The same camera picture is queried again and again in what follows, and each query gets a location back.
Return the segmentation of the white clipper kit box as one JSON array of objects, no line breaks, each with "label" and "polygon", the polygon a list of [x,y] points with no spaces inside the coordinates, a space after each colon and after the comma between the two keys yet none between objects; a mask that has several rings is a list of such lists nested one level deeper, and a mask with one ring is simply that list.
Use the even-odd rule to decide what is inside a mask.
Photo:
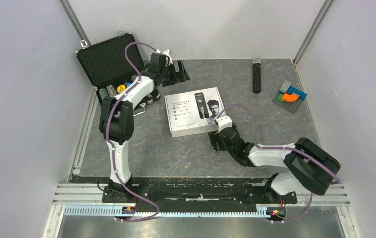
[{"label": "white clipper kit box", "polygon": [[216,131],[224,108],[216,87],[167,95],[165,105],[173,138]]}]

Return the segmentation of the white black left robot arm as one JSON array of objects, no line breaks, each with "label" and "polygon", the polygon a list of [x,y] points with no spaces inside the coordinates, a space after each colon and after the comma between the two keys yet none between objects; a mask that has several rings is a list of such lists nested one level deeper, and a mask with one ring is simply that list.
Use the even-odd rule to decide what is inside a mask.
[{"label": "white black left robot arm", "polygon": [[133,197],[132,175],[129,169],[129,140],[132,138],[134,110],[145,108],[161,98],[158,86],[170,86],[189,79],[183,63],[178,69],[170,56],[170,50],[157,50],[151,54],[150,62],[135,81],[122,93],[105,97],[101,104],[99,130],[108,145],[111,173],[104,189],[107,198],[128,202]]}]

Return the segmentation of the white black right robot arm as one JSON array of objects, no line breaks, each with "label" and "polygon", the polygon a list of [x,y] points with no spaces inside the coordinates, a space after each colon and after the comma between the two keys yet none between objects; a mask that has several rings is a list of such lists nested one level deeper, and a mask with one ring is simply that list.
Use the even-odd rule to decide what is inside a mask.
[{"label": "white black right robot arm", "polygon": [[265,146],[245,142],[235,126],[210,132],[208,136],[214,151],[227,151],[241,166],[288,169],[282,174],[276,172],[265,187],[264,196],[270,202],[277,202],[293,191],[306,190],[323,196],[339,181],[340,163],[307,138],[287,145]]}]

